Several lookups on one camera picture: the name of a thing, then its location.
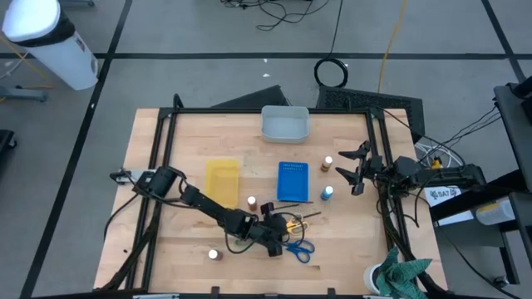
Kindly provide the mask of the white trash can black bag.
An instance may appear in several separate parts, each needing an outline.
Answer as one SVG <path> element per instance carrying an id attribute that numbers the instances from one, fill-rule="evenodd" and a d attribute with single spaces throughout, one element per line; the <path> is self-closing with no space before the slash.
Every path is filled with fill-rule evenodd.
<path id="1" fill-rule="evenodd" d="M 98 82 L 98 62 L 59 0 L 12 0 L 2 33 L 76 91 Z"/>

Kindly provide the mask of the plain dark panel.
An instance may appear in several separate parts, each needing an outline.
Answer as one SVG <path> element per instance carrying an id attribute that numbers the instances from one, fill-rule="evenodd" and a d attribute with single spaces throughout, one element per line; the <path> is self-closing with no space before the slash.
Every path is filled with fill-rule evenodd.
<path id="1" fill-rule="evenodd" d="M 260 91 L 228 100 L 213 108 L 260 108 L 266 105 L 289 105 L 279 85 L 270 86 Z"/>

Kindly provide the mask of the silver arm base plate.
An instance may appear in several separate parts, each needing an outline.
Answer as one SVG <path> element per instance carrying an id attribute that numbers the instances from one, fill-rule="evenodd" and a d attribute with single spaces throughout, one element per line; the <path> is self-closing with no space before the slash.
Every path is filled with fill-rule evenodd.
<path id="1" fill-rule="evenodd" d="M 127 184 L 130 180 L 137 182 L 138 179 L 146 173 L 147 181 L 155 173 L 154 169 L 133 169 L 133 170 L 121 170 L 116 176 L 116 182 L 118 184 Z"/>

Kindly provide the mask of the white printed label sheet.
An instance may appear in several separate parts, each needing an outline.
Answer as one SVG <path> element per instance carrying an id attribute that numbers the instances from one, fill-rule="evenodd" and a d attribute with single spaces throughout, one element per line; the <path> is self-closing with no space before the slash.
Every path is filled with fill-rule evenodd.
<path id="1" fill-rule="evenodd" d="M 431 207 L 461 195 L 461 190 L 456 186 L 430 187 L 424 189 L 426 201 Z"/>

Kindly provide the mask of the black perforated panel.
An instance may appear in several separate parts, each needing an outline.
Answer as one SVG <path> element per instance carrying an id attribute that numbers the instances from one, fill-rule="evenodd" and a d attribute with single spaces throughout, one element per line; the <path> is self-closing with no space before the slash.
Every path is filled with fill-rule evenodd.
<path id="1" fill-rule="evenodd" d="M 403 109 L 408 125 L 414 130 L 411 132 L 414 143 L 425 134 L 423 104 L 422 100 L 417 98 L 321 86 L 316 107 L 354 109 L 370 105 L 383 109 Z"/>

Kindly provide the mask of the yellow plastic tray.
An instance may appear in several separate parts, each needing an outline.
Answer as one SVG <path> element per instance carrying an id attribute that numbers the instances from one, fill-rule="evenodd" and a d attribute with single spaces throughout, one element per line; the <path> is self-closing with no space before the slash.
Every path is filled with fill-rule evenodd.
<path id="1" fill-rule="evenodd" d="M 206 195 L 225 208 L 239 205 L 239 162 L 212 159 L 206 166 Z"/>

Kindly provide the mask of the grey plastic bin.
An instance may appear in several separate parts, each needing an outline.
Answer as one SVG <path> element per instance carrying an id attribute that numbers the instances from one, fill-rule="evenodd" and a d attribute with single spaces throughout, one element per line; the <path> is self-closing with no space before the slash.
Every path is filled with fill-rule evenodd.
<path id="1" fill-rule="evenodd" d="M 310 134 L 309 110 L 302 106 L 266 105 L 261 110 L 260 131 L 266 142 L 302 144 Z"/>

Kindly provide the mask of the blue plastic tray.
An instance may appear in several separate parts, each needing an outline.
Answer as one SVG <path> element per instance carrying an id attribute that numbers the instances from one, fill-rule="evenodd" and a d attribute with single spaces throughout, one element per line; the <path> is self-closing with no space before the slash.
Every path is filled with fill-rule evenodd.
<path id="1" fill-rule="evenodd" d="M 306 162 L 280 161 L 278 163 L 277 200 L 306 203 L 309 182 Z"/>

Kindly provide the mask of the black equipment base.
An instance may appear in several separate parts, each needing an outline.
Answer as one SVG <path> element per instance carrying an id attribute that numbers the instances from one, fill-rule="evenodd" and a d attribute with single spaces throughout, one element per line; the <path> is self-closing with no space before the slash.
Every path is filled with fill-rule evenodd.
<path id="1" fill-rule="evenodd" d="M 0 130 L 0 166 L 6 163 L 16 147 L 15 133 L 11 130 Z"/>

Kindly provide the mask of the black metal table frame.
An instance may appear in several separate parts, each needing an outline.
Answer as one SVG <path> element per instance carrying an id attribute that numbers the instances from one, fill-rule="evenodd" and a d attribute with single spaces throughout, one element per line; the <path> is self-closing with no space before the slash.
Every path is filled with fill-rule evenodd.
<path id="1" fill-rule="evenodd" d="M 262 108 L 184 108 L 183 103 L 179 97 L 178 94 L 174 94 L 173 99 L 173 106 L 172 107 L 165 107 L 165 108 L 159 108 L 159 112 L 157 115 L 157 122 L 155 125 L 155 137 L 154 141 L 152 143 L 152 149 L 150 153 L 150 162 L 149 167 L 155 167 L 156 162 L 156 156 L 158 155 L 159 147 L 160 147 L 160 139 L 162 135 L 162 128 L 163 124 L 165 122 L 165 119 L 170 117 L 170 127 L 169 131 L 166 135 L 166 144 L 165 144 L 165 150 L 163 154 L 163 166 L 162 168 L 165 169 L 171 169 L 169 166 L 170 163 L 170 154 L 172 151 L 173 145 L 171 142 L 173 142 L 174 135 L 175 135 L 175 128 L 177 124 L 177 115 L 179 114 L 199 114 L 199 115 L 209 115 L 209 114 L 215 114 L 215 115 L 237 115 L 237 114 L 246 114 L 246 115 L 258 115 L 261 112 Z M 373 126 L 373 116 L 377 116 L 377 113 L 374 112 L 376 108 L 370 108 L 369 106 L 365 106 L 362 108 L 356 108 L 353 110 L 342 110 L 342 109 L 317 109 L 317 108 L 311 108 L 309 110 L 310 114 L 332 114 L 332 115 L 363 115 L 365 117 L 366 126 L 367 126 L 367 133 L 368 133 L 368 140 L 366 141 L 367 146 L 365 148 L 369 149 L 372 153 L 372 157 L 377 157 L 378 149 L 377 149 L 377 138 L 375 135 L 375 130 Z M 140 186 L 137 181 L 133 181 L 132 177 L 126 170 L 121 170 L 118 174 L 123 174 L 127 177 L 126 183 L 133 182 L 133 188 L 132 191 L 134 192 L 133 199 L 137 196 L 141 196 L 141 205 L 140 205 L 140 213 L 138 217 L 138 221 L 136 224 L 135 229 L 135 235 L 134 235 L 134 241 L 133 241 L 133 248 L 131 249 L 129 256 L 126 258 L 126 260 L 123 262 L 119 270 L 114 274 L 114 276 L 110 279 L 110 281 L 105 284 L 103 287 L 98 287 L 94 289 L 92 292 L 88 293 L 88 297 L 92 299 L 131 299 L 132 297 L 136 295 L 155 295 L 150 294 L 148 292 L 148 288 L 150 285 L 150 277 L 151 277 L 151 270 L 153 266 L 153 260 L 155 256 L 155 240 L 157 238 L 159 226 L 160 226 L 160 215 L 161 215 L 161 209 L 162 205 L 166 204 L 168 206 L 173 205 L 169 199 L 160 199 L 158 193 L 153 193 L 151 189 L 148 189 L 150 187 L 151 182 L 154 181 L 153 177 L 155 176 L 155 187 L 161 189 L 162 191 L 165 191 L 163 195 L 166 195 L 168 191 L 170 190 L 171 184 L 174 183 L 176 177 L 180 177 L 185 181 L 186 177 L 184 173 L 177 171 L 176 169 L 171 170 L 161 170 L 162 174 L 157 175 L 159 170 L 155 169 L 149 169 L 145 170 L 140 175 Z M 145 219 L 148 211 L 149 201 L 155 200 L 157 203 L 155 204 L 155 210 L 152 213 L 152 219 L 149 222 L 149 225 L 145 229 Z M 200 211 L 203 211 L 204 208 L 195 207 L 192 205 L 190 207 L 189 205 L 185 206 L 179 206 L 178 204 L 173 205 L 177 208 L 196 208 Z M 387 240 L 387 247 L 388 249 L 392 249 L 392 245 L 397 245 L 401 253 L 405 256 L 407 261 L 415 260 L 415 256 L 411 252 L 410 243 L 408 240 L 407 232 L 406 232 L 406 224 L 403 216 L 398 216 L 398 222 L 399 222 L 399 231 L 397 231 L 392 226 L 392 219 L 388 215 L 382 214 L 381 218 L 383 221 L 383 226 L 385 228 L 385 234 L 386 234 L 386 240 Z M 135 278 L 136 274 L 136 267 L 137 267 L 137 261 L 139 259 L 139 256 L 143 252 L 144 248 L 147 245 L 147 262 L 144 269 L 144 274 L 142 276 L 142 283 L 140 288 L 133 288 L 133 278 Z M 445 298 L 447 291 L 438 286 L 431 276 L 426 273 L 422 272 L 416 276 L 416 278 L 419 278 L 421 284 L 426 288 L 426 294 L 428 298 L 436 299 L 436 298 Z M 124 289 L 119 289 L 119 286 L 123 283 L 123 281 L 126 280 L 126 286 Z"/>

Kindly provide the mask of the yellow handled scissors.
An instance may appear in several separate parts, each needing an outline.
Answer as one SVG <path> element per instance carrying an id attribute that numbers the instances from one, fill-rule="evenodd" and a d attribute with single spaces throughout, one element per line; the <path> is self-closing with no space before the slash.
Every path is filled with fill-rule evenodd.
<path id="1" fill-rule="evenodd" d="M 305 220 L 292 218 L 287 222 L 287 232 L 293 236 L 302 235 L 308 226 L 309 224 Z"/>

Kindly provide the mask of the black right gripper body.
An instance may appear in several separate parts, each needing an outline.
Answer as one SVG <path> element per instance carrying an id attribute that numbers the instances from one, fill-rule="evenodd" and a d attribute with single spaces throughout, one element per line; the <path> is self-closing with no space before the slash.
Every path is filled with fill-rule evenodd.
<path id="1" fill-rule="evenodd" d="M 368 143 L 368 153 L 371 152 L 370 142 L 364 141 L 363 143 Z M 385 174 L 385 166 L 382 162 L 382 157 L 377 155 L 375 157 L 371 156 L 370 158 L 366 157 L 365 159 L 355 159 L 358 160 L 358 166 L 360 173 L 360 183 L 352 186 L 352 195 L 358 196 L 361 195 L 364 191 L 365 184 L 363 183 L 364 179 L 370 179 L 372 182 L 375 182 L 379 179 L 388 179 L 389 175 Z"/>

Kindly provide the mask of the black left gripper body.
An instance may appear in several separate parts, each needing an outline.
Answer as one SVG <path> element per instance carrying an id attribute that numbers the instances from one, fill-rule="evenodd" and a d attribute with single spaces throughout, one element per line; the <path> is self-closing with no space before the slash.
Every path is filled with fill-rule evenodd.
<path id="1" fill-rule="evenodd" d="M 287 233 L 287 227 L 282 228 L 279 222 L 280 213 L 273 213 L 273 203 L 265 203 L 260 206 L 260 212 L 264 216 L 262 221 L 255 222 L 249 230 L 249 237 L 256 243 L 266 247 L 270 257 L 283 254 L 280 237 Z"/>

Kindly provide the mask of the grey stand base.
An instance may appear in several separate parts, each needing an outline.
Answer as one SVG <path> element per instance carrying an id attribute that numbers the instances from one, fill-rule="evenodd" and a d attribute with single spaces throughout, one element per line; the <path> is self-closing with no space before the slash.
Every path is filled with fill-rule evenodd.
<path id="1" fill-rule="evenodd" d="M 0 98 L 2 97 L 5 97 L 7 99 L 36 100 L 44 102 L 48 98 L 48 92 L 0 86 Z"/>

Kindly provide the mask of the blue handled scissors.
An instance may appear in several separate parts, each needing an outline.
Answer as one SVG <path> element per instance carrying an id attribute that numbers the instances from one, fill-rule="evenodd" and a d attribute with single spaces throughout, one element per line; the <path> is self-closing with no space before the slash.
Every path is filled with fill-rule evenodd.
<path id="1" fill-rule="evenodd" d="M 291 252 L 301 263 L 308 263 L 311 254 L 315 252 L 314 245 L 308 240 L 283 243 L 287 251 Z"/>

